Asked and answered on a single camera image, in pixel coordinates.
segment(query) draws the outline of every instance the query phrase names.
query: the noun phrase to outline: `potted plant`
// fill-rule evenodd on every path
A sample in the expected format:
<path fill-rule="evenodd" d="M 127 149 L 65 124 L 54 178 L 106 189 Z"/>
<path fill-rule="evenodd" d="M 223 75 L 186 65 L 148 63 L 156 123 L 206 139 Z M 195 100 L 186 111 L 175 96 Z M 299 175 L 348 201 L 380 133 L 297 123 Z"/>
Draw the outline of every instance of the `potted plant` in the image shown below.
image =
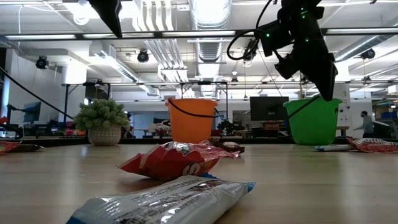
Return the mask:
<path fill-rule="evenodd" d="M 76 128 L 88 131 L 88 140 L 95 146 L 113 146 L 120 141 L 121 127 L 130 127 L 123 111 L 124 105 L 114 100 L 93 100 L 89 105 L 80 103 L 75 117 Z"/>

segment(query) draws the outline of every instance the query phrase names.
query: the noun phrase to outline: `white snack wrapper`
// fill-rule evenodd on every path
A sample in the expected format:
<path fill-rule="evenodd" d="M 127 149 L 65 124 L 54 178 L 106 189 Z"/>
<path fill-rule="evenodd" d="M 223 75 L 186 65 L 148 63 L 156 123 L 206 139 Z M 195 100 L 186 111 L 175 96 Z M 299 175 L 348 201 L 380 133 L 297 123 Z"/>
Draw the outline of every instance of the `white snack wrapper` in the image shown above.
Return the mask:
<path fill-rule="evenodd" d="M 184 176 L 128 195 L 92 198 L 67 224 L 213 223 L 253 186 Z"/>

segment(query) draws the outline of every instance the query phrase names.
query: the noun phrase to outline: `wooden table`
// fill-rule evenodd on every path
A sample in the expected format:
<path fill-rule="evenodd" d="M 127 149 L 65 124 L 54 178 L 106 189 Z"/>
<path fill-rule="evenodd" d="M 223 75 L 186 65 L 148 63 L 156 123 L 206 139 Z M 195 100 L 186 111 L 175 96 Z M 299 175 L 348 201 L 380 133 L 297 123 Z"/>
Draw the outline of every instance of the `wooden table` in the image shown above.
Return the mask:
<path fill-rule="evenodd" d="M 0 156 L 1 223 L 65 223 L 89 198 L 161 182 L 120 164 L 150 145 L 65 146 Z M 398 155 L 249 145 L 211 174 L 256 187 L 217 223 L 398 223 Z"/>

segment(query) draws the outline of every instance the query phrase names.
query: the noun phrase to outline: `white planter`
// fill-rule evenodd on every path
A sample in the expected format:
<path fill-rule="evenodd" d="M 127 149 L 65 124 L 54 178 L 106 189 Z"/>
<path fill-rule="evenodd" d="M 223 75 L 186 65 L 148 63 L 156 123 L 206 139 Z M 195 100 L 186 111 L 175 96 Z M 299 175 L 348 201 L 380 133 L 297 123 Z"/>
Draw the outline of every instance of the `white planter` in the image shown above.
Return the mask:
<path fill-rule="evenodd" d="M 120 137 L 120 126 L 111 126 L 109 128 L 95 127 L 88 130 L 88 140 L 95 146 L 113 146 L 119 143 Z"/>

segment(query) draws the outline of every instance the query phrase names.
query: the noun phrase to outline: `red chip bag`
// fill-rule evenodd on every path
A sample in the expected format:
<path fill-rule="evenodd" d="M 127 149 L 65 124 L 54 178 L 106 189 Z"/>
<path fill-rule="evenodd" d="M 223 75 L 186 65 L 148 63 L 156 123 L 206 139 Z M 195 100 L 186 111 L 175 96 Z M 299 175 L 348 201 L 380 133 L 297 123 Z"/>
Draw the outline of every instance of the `red chip bag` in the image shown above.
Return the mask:
<path fill-rule="evenodd" d="M 201 176 L 209 172 L 222 157 L 237 158 L 219 147 L 202 144 L 169 142 L 138 154 L 118 168 L 160 180 L 173 180 L 183 175 Z"/>
<path fill-rule="evenodd" d="M 370 153 L 397 153 L 398 146 L 395 142 L 387 142 L 382 139 L 347 139 L 351 145 L 361 151 L 361 152 L 370 152 Z"/>
<path fill-rule="evenodd" d="M 21 142 L 0 141 L 0 154 L 11 151 L 19 146 Z"/>

